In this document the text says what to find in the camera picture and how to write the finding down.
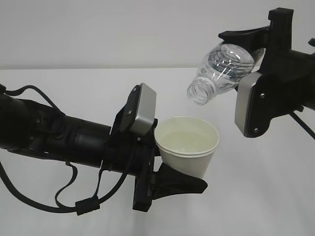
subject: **cup rim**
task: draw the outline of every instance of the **cup rim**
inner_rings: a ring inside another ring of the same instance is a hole
[[[213,129],[215,130],[217,136],[218,136],[218,141],[217,143],[214,145],[214,147],[212,149],[209,149],[209,150],[206,150],[206,151],[199,151],[199,152],[181,152],[181,151],[176,151],[174,152],[172,149],[170,148],[166,148],[166,147],[162,147],[157,139],[156,139],[156,136],[155,136],[155,141],[156,141],[156,144],[159,148],[162,148],[164,151],[167,151],[167,153],[169,154],[176,154],[176,156],[179,156],[181,155],[182,157],[192,157],[192,156],[197,156],[197,157],[200,157],[200,155],[205,155],[205,154],[210,154],[210,152],[213,152],[216,150],[218,144],[219,144],[219,141],[220,141],[220,136],[219,136],[219,132],[218,130],[214,127],[214,125],[212,125],[211,123],[209,123],[208,121],[204,120],[204,119],[200,119],[200,118],[197,118],[197,117],[190,117],[190,116],[179,116],[179,117],[173,117],[173,118],[170,118],[170,119],[167,119],[165,121],[163,121],[161,124],[163,124],[164,122],[168,121],[168,120],[171,120],[171,119],[175,119],[175,118],[193,118],[193,119],[198,119],[198,120],[201,120],[205,123],[207,123],[208,125],[212,126]]]

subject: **white wall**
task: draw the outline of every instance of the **white wall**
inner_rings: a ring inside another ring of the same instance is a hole
[[[0,182],[2,236],[314,236],[314,140],[290,117],[274,119],[265,135],[244,138],[234,124],[236,92],[195,106],[186,88],[195,68],[108,70],[0,70],[8,89],[40,87],[69,116],[111,125],[135,84],[157,92],[159,121],[195,116],[217,127],[220,145],[204,179],[202,195],[181,195],[153,202],[149,212],[132,210],[134,178],[101,209],[92,213],[53,214],[33,209]],[[33,91],[23,98],[43,100]],[[299,114],[315,129],[315,112]],[[68,182],[71,169],[57,161],[36,160],[0,150],[12,182],[25,195],[54,206],[55,192]],[[72,206],[95,190],[97,169],[77,165],[79,176],[61,194]],[[120,174],[103,174],[100,196]]]
[[[230,29],[295,9],[293,48],[310,52],[314,0],[2,0],[0,69],[195,67]]]

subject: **white paper cup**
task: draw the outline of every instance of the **white paper cup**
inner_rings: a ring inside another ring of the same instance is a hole
[[[175,117],[156,127],[155,139],[165,164],[186,175],[203,178],[219,143],[219,134],[204,120]]]

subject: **black cable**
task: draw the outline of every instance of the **black cable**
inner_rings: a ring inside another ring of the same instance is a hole
[[[315,139],[315,133],[304,123],[294,112],[289,114],[298,124],[313,138]]]
[[[37,88],[33,85],[26,85],[22,88],[19,88],[17,90],[12,90],[12,91],[6,90],[4,93],[9,95],[9,96],[19,96],[27,89],[33,89],[36,92],[38,92],[52,106],[52,108],[54,108],[56,111],[58,111],[59,113],[64,115],[64,113],[53,103],[52,100],[50,100],[50,98],[46,94],[44,94],[44,92],[42,90],[40,90],[39,88]]]
[[[56,202],[56,205],[59,206],[59,207],[67,207],[63,204],[61,204],[59,201],[58,201],[58,196],[59,194],[65,190],[67,187],[69,187],[70,185],[72,185],[72,183],[75,181],[75,179],[77,178],[78,176],[78,169],[74,166],[74,165],[71,165],[71,163],[69,161],[66,161],[65,164],[67,166],[70,166],[72,168],[72,177],[69,181],[69,183],[67,185],[65,185],[64,187],[62,187],[61,189],[59,189],[59,191],[55,194],[55,202]]]
[[[120,176],[119,180],[117,181],[116,185],[102,198],[99,199],[99,204],[105,202],[106,200],[108,200],[109,198],[111,198],[117,191],[118,189],[121,187],[122,183],[124,182],[125,178],[128,175],[128,172],[130,170],[131,167],[131,163],[134,157],[134,147],[135,147],[135,142],[132,145],[132,149],[131,149],[131,155],[130,158],[128,160],[128,163],[122,173],[122,175]],[[100,170],[99,172],[99,180],[98,180],[98,187],[99,187],[99,183],[100,183],[100,177],[101,177],[101,173],[102,171]],[[78,212],[79,209],[77,207],[53,207],[53,206],[47,206],[38,202],[33,201],[32,199],[29,199],[28,197],[24,196],[22,193],[20,193],[12,184],[12,182],[10,181],[8,175],[6,174],[1,162],[0,162],[0,178],[2,179],[4,185],[6,186],[6,188],[9,190],[9,192],[18,200],[20,200],[21,202],[34,207],[36,209],[42,210],[42,211],[47,211],[47,212],[52,212],[52,213],[72,213],[72,212]]]
[[[12,184],[10,181],[8,175],[6,174],[1,162],[0,162],[0,178],[2,179],[4,185],[6,188],[9,190],[9,192],[16,197],[18,200],[21,202],[37,208],[39,210],[47,211],[47,212],[52,212],[52,213],[71,213],[71,212],[76,212],[75,207],[67,207],[67,208],[59,208],[59,207],[53,207],[53,206],[47,206],[38,202],[33,201],[32,199],[29,199],[28,197],[24,196],[22,193],[20,193]]]
[[[121,185],[123,184],[124,180],[126,179],[127,175],[128,175],[128,172],[131,168],[131,164],[132,164],[132,161],[133,161],[133,157],[134,157],[134,153],[135,153],[135,146],[136,146],[136,141],[132,144],[132,149],[131,149],[131,155],[130,155],[130,158],[127,162],[127,165],[122,173],[122,175],[120,176],[119,180],[117,181],[116,185],[104,196],[104,197],[101,197],[98,202],[99,204],[107,201],[108,199],[110,199],[117,191],[118,189],[121,187]]]

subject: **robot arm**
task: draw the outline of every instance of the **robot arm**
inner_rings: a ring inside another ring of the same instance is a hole
[[[257,72],[241,79],[236,99],[235,123],[245,137],[263,135],[271,119],[303,111],[315,110],[315,54],[291,49],[293,10],[277,8],[269,12],[270,26],[219,34],[252,52],[265,48],[265,56]],[[309,44],[315,46],[315,39]]]
[[[20,201],[40,210],[54,213],[77,212],[78,215],[100,208],[112,197],[127,175],[135,176],[133,209],[148,211],[152,200],[174,194],[202,193],[207,183],[182,174],[166,164],[154,172],[154,158],[159,156],[154,129],[156,93],[146,84],[136,85],[125,106],[117,113],[112,127],[73,118],[61,112],[38,88],[25,86],[16,91],[0,87],[0,148],[9,152],[39,159],[79,163],[99,168],[100,183],[103,171],[122,173],[114,188],[98,198],[98,187],[91,198],[67,207],[57,200],[59,207],[46,206],[18,192],[0,163],[0,177],[8,190]],[[16,99],[26,89],[39,92],[51,107],[30,100]]]

